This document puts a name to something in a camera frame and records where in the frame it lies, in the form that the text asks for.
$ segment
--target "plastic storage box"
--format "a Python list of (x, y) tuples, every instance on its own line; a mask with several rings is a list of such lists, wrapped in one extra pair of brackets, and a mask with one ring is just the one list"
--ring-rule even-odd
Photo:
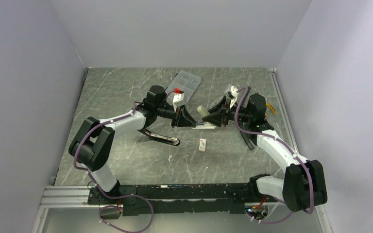
[[(175, 88), (180, 89), (185, 93), (185, 103), (188, 103), (192, 94), (194, 94), (194, 91), (197, 89), (199, 83), (201, 83), (200, 77), (181, 70), (178, 72), (178, 74), (175, 76), (171, 84), (168, 86), (167, 92)], [(173, 93), (170, 94), (170, 96), (168, 96), (167, 102), (169, 104), (172, 104), (173, 96)]]

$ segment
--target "marble tabletop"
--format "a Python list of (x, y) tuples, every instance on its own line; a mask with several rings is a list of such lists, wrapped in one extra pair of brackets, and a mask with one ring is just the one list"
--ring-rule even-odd
[[(68, 147), (87, 117), (110, 118), (128, 112), (133, 101), (142, 101), (151, 85), (167, 87), (180, 70), (201, 77), (201, 83), (186, 107), (200, 120), (197, 107), (207, 107), (223, 95), (228, 84), (252, 88), (265, 96), (277, 111), (267, 110), (267, 120), (286, 141), (277, 90), (266, 68), (91, 68), (88, 71), (72, 127), (66, 142), (55, 185), (84, 185), (83, 171), (72, 166)], [(169, 119), (158, 118), (148, 128), (154, 133), (177, 137), (177, 147), (154, 142), (138, 131), (115, 137), (108, 164), (121, 184), (246, 183), (261, 173), (283, 178), (278, 164), (258, 147), (250, 151), (232, 122), (214, 130), (172, 128)], [(207, 140), (206, 151), (198, 150), (199, 139)]]

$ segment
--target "wall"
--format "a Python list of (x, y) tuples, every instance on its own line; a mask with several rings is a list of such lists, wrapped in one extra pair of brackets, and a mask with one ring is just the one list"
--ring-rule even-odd
[(86, 67), (276, 67), (311, 0), (51, 0)]
[(334, 232), (373, 232), (373, 1), (313, 0), (277, 71)]
[(83, 74), (48, 0), (0, 0), (0, 233), (31, 232)]

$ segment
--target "robotic arm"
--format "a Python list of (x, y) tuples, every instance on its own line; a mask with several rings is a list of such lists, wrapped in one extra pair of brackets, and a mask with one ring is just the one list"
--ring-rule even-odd
[[(106, 192), (107, 195), (120, 196), (119, 181), (114, 177), (106, 163), (114, 138), (127, 132), (138, 130), (151, 140), (178, 146), (179, 139), (152, 133), (146, 128), (156, 121), (157, 117), (171, 119), (172, 127), (192, 128), (215, 128), (226, 126), (230, 120), (237, 122), (240, 128), (250, 133), (241, 133), (245, 143), (251, 149), (252, 143), (264, 149), (284, 171), (284, 179), (277, 179), (268, 174), (261, 174), (250, 178), (248, 183), (252, 195), (269, 195), (285, 202), (287, 207), (297, 212), (310, 207), (310, 188), (314, 194), (314, 206), (324, 204), (327, 201), (327, 193), (322, 165), (317, 161), (309, 161), (305, 157), (296, 154), (299, 161), (308, 168), (312, 180), (311, 187), (308, 185), (307, 173), (291, 151), (280, 143), (281, 138), (274, 128), (265, 120), (266, 102), (265, 98), (256, 93), (249, 97), (246, 107), (239, 108), (236, 104), (238, 90), (231, 86), (222, 100), (213, 108), (206, 110), (199, 107), (203, 115), (203, 121), (196, 121), (188, 113), (184, 94), (175, 90), (172, 105), (166, 102), (167, 93), (161, 86), (151, 86), (146, 98), (132, 111), (110, 119), (96, 120), (88, 117), (75, 135), (69, 153), (75, 155), (78, 146), (82, 144), (78, 152), (77, 161), (88, 169), (95, 182)], [(83, 139), (88, 132), (102, 124), (92, 132), (84, 142)], [(112, 203), (107, 197), (105, 202)]]

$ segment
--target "white wall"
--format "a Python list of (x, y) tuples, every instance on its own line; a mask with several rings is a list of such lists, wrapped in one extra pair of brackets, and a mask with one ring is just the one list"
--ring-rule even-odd
[(311, 0), (51, 0), (86, 67), (276, 67)]
[(48, 0), (0, 0), (0, 233), (31, 232), (83, 73)]
[(313, 0), (277, 70), (334, 232), (373, 232), (373, 0)]

